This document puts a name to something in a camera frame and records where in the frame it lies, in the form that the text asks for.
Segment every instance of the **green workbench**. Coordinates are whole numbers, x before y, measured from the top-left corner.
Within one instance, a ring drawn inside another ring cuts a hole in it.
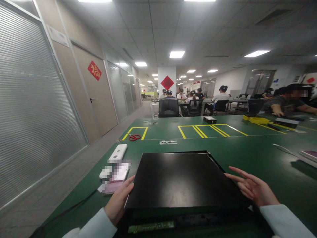
[[[271,128],[252,124],[243,116],[215,116],[217,125],[209,126],[203,117],[160,118],[157,125],[149,125],[151,119],[136,119],[109,151],[91,169],[85,178],[74,188],[67,198],[51,214],[47,221],[81,201],[102,182],[99,174],[107,160],[120,143],[128,145],[125,160],[131,160],[128,177],[134,175],[142,153],[165,153],[207,150],[226,171],[235,166],[258,176],[272,188],[278,200],[288,206],[294,214],[317,236],[317,170],[297,161],[293,155],[279,150],[272,144],[286,147],[294,153],[301,150],[317,151],[317,119],[300,122],[297,130]],[[126,134],[141,135],[141,139],[131,142]],[[177,144],[160,145],[162,140],[176,140]],[[95,193],[80,207],[45,228],[46,237],[62,237],[76,227],[83,227],[96,212],[105,206],[110,196]],[[164,215],[172,213],[195,213],[200,208],[178,208],[156,210]],[[149,211],[136,212],[138,217],[146,217]],[[271,231],[252,223],[236,223],[226,227],[195,228],[186,231],[165,231],[154,236],[188,237],[270,237]]]

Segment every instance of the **red scissors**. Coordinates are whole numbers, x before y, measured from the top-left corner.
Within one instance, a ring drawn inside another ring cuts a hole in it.
[[[136,134],[133,135],[133,134],[128,133],[128,135],[130,135],[129,136],[129,141],[136,141],[136,140],[141,138],[140,135],[136,135]]]

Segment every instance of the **floor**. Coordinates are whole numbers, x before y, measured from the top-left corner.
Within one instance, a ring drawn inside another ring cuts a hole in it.
[[[110,130],[0,217],[0,237],[29,237],[136,118],[151,117],[149,103],[145,101],[142,107],[121,124]]]

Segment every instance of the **black cable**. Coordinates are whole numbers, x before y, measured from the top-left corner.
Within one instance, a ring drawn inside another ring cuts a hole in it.
[[[82,205],[83,203],[85,203],[92,195],[95,194],[97,190],[94,190],[88,197],[84,198],[83,200],[81,200],[80,202],[76,203],[75,205],[71,206],[70,208],[68,208],[67,210],[63,211],[61,214],[55,216],[54,218],[52,218],[49,222],[47,222],[44,225],[39,226],[38,228],[36,228],[36,230],[33,232],[33,234],[29,237],[35,237],[38,233],[40,233],[40,231],[46,227],[47,225],[49,225],[50,223],[52,223],[53,221],[59,219],[60,217],[66,215],[68,212],[70,212],[71,210],[73,210],[75,207]]]

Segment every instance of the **air vent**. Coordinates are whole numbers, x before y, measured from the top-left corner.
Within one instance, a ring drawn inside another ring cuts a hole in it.
[[[134,60],[134,58],[132,58],[132,56],[129,54],[129,52],[126,50],[126,48],[122,48],[122,49],[131,58],[131,60]]]
[[[267,15],[265,18],[256,23],[256,26],[271,26],[272,24],[279,21],[282,17],[286,16],[292,10],[290,9],[276,9]]]
[[[217,56],[217,55],[215,55],[215,56],[204,56],[204,57],[206,57],[206,58],[213,58],[213,57],[229,57],[229,56],[225,56],[225,55],[219,55],[219,56]]]

